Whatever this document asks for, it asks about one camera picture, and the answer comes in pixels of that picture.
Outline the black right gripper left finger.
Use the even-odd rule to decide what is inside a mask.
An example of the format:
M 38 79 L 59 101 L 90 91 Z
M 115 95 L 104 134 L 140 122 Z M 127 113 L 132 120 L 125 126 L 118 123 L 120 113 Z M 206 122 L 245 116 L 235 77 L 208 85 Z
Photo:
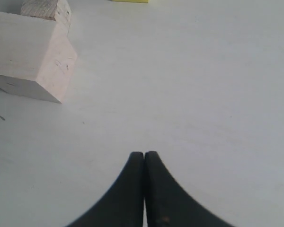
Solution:
M 132 152 L 108 191 L 70 227 L 143 226 L 144 155 Z

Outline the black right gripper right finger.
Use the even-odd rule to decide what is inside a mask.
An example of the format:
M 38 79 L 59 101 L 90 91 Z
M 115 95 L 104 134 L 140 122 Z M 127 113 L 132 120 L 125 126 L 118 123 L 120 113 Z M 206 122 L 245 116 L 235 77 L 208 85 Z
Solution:
M 230 227 L 194 200 L 173 178 L 158 153 L 144 159 L 144 198 L 149 227 Z

